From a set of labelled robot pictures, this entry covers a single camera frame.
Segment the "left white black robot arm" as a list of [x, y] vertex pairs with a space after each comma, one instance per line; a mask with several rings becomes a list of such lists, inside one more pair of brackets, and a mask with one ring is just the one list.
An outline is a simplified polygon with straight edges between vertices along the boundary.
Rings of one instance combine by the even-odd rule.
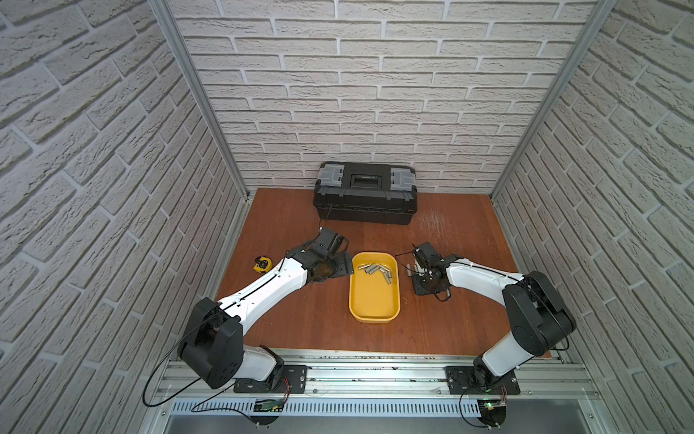
[[343, 235], [323, 228], [316, 238], [289, 250], [278, 265], [244, 289], [218, 301], [199, 301], [178, 345], [178, 357], [213, 390], [232, 382], [275, 389], [283, 381], [284, 360], [264, 345], [246, 345], [246, 334], [292, 293], [312, 283], [354, 274], [348, 248]]

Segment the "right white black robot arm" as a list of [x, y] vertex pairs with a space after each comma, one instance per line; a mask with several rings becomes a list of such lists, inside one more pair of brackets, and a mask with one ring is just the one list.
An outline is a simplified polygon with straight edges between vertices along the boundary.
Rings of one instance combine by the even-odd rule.
[[516, 367], [543, 356], [569, 338], [577, 322], [549, 278], [539, 272], [510, 273], [458, 255], [443, 257], [426, 242], [412, 251], [411, 278], [419, 296], [470, 290], [505, 308], [511, 331], [474, 361], [478, 387], [492, 387]]

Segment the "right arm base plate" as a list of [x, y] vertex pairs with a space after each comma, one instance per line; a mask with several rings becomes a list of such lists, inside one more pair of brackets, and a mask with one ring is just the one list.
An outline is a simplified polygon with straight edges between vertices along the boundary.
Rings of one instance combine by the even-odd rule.
[[489, 374], [480, 366], [447, 366], [444, 368], [446, 384], [451, 395], [520, 395], [521, 389], [515, 370], [504, 376]]

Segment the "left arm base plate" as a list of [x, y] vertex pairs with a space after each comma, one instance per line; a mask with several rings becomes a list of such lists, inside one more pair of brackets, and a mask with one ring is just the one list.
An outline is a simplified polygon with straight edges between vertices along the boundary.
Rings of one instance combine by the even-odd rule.
[[307, 386], [307, 365], [283, 365], [276, 368], [264, 381], [240, 379], [233, 386], [235, 393], [303, 394]]

